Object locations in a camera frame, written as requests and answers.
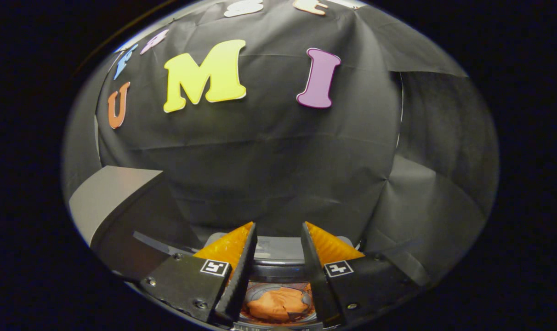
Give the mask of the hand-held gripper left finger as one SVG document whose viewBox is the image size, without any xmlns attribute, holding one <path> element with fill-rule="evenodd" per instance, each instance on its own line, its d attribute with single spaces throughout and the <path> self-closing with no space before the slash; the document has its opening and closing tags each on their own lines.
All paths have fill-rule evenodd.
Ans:
<svg viewBox="0 0 557 331">
<path fill-rule="evenodd" d="M 199 322 L 232 325 L 249 282 L 256 232 L 249 222 L 196 254 L 173 254 L 140 281 L 140 289 Z"/>
</svg>

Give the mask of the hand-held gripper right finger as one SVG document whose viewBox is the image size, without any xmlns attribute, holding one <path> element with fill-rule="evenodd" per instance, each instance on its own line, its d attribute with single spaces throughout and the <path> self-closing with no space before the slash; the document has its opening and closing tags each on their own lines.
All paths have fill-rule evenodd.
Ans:
<svg viewBox="0 0 557 331">
<path fill-rule="evenodd" d="M 383 253 L 326 263 L 311 230 L 310 223 L 302 224 L 304 270 L 317 318 L 324 327 L 359 327 L 421 292 L 421 285 Z"/>
</svg>

